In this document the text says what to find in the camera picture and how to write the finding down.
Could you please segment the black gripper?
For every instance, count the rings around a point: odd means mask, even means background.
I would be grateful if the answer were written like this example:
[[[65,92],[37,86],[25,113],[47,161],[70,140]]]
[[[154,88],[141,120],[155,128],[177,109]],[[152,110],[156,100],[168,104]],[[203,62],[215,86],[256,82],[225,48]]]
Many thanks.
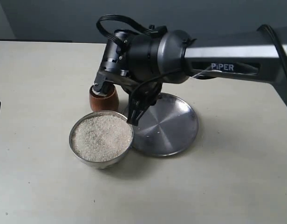
[[[130,77],[99,70],[107,77],[107,81],[121,86],[129,94],[127,123],[138,126],[139,120],[150,106],[154,105],[162,89],[162,83],[157,79],[137,82]]]

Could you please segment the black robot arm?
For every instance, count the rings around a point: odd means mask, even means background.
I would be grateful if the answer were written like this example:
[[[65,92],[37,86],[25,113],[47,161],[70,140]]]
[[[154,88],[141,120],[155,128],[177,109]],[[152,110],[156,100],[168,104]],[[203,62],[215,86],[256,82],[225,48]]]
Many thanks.
[[[156,28],[152,35],[130,30],[108,41],[92,91],[105,96],[111,84],[129,95],[128,123],[137,125],[156,103],[162,85],[188,78],[216,77],[271,84],[287,106],[287,27],[262,25],[257,31],[192,39],[185,31]]]

